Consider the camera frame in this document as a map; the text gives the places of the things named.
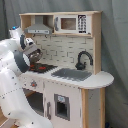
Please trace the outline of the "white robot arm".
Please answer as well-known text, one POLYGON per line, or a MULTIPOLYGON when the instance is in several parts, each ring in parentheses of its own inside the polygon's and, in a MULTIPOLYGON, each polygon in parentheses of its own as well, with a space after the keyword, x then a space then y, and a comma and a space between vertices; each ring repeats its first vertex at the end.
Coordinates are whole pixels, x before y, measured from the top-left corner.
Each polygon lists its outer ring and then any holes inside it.
POLYGON ((30 67, 29 55, 37 50, 31 38, 14 26, 10 38, 0 41, 0 107, 3 115, 14 119, 18 128, 53 128, 49 119, 29 105, 18 77, 30 67))

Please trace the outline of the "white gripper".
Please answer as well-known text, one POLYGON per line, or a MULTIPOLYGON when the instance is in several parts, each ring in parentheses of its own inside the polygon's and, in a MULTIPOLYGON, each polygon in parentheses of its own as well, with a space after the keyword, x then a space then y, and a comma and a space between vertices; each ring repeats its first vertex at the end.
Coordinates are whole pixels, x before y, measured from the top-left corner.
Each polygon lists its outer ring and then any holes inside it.
POLYGON ((20 37, 21 52, 30 56, 37 50, 35 42, 31 38, 26 38, 24 35, 20 37))

